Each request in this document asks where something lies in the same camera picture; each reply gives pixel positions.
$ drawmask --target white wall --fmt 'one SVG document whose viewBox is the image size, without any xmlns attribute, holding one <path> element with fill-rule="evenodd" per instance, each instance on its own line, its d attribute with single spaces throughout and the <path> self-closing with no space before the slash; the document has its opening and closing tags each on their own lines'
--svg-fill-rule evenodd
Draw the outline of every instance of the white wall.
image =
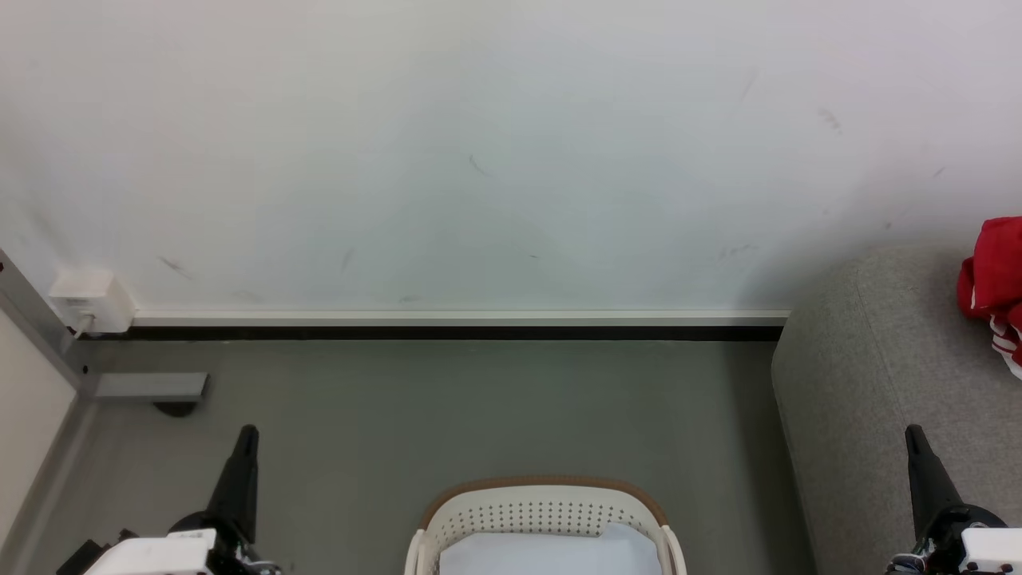
<svg viewBox="0 0 1022 575">
<path fill-rule="evenodd" d="M 75 390 L 0 312 L 0 547 L 75 399 Z"/>
<path fill-rule="evenodd" d="M 1015 0 L 7 0 L 0 246 L 157 316 L 788 308 L 867 246 L 1022 212 L 1020 28 Z"/>
</svg>

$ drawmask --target red garment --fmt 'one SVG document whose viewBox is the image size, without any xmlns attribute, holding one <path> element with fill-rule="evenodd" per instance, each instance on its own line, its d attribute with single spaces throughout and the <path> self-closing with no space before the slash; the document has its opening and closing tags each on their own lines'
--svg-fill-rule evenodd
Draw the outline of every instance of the red garment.
<svg viewBox="0 0 1022 575">
<path fill-rule="evenodd" d="M 1022 379 L 1022 217 L 983 223 L 973 256 L 962 262 L 959 307 L 989 320 L 993 349 Z"/>
</svg>

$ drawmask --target floor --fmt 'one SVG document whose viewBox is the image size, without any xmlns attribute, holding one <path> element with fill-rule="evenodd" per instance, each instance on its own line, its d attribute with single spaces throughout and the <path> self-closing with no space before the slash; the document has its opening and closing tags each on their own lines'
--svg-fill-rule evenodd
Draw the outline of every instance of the floor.
<svg viewBox="0 0 1022 575">
<path fill-rule="evenodd" d="M 811 575 L 770 382 L 773 344 L 94 343 L 118 372 L 204 371 L 187 419 L 105 404 L 33 559 L 161 535 L 259 427 L 257 548 L 294 574 L 401 573 L 422 512 L 467 480 L 622 479 L 666 511 L 694 575 Z"/>
</svg>

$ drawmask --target brown basket rim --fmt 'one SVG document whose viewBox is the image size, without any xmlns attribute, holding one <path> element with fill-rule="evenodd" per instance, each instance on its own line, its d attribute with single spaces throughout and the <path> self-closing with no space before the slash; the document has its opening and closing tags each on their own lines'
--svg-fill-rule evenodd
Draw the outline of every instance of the brown basket rim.
<svg viewBox="0 0 1022 575">
<path fill-rule="evenodd" d="M 422 522 L 419 524 L 419 529 L 426 530 L 429 527 L 429 522 L 432 521 L 433 516 L 436 515 L 437 510 L 439 510 L 444 504 L 450 501 L 458 495 L 461 495 L 462 493 L 468 493 L 469 491 L 482 491 L 484 489 L 498 489 L 501 487 L 524 487 L 528 485 L 568 485 L 571 487 L 597 487 L 600 489 L 623 491 L 636 499 L 639 499 L 642 505 L 646 506 L 646 509 L 653 514 L 653 518 L 656 519 L 660 526 L 667 525 L 667 514 L 663 513 L 663 509 L 656 502 L 656 499 L 653 499 L 649 493 L 646 493 L 639 487 L 636 487 L 626 481 L 586 477 L 580 475 L 524 475 L 518 477 L 479 479 L 462 483 L 461 485 L 456 485 L 448 489 L 447 491 L 440 493 L 436 499 L 433 499 L 433 502 L 426 509 L 426 513 L 422 516 Z"/>
</svg>

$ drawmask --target white plastic basket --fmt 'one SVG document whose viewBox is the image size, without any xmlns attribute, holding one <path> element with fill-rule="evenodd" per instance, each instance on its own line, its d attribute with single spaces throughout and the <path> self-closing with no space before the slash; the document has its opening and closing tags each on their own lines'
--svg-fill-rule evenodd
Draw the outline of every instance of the white plastic basket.
<svg viewBox="0 0 1022 575">
<path fill-rule="evenodd" d="M 487 479 L 447 491 L 412 537 L 405 575 L 438 575 L 440 552 L 472 533 L 597 537 L 609 523 L 649 537 L 663 575 L 686 575 L 682 547 L 652 497 L 622 481 L 574 476 Z"/>
</svg>

